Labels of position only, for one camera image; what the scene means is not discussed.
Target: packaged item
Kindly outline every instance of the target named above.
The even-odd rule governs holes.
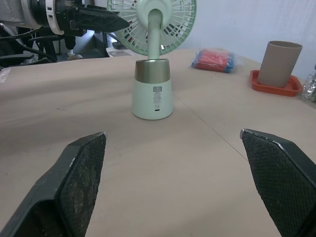
[[[230,52],[203,49],[200,50],[192,67],[216,72],[231,73],[236,66],[236,56]]]

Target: black machine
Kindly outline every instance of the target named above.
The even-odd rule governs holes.
[[[104,7],[85,6],[83,0],[0,0],[0,22],[56,35],[82,36],[86,30],[115,32],[129,23]]]

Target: orange tray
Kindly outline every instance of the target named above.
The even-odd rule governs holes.
[[[252,89],[260,92],[275,94],[275,95],[284,95],[294,97],[299,92],[303,91],[303,87],[297,77],[291,76],[290,81],[284,88],[272,87],[261,85],[258,83],[259,70],[254,70],[250,72],[250,80],[252,84]]]

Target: tan cup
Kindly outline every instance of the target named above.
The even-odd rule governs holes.
[[[285,41],[268,43],[258,82],[262,85],[285,87],[290,80],[303,46]]]

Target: tabletop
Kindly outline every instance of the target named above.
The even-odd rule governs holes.
[[[0,229],[72,141],[108,135],[87,237],[279,237],[239,139],[250,128],[294,141],[316,161],[316,107],[251,89],[244,59],[233,74],[170,60],[174,113],[131,113],[142,56],[16,67],[0,85]]]

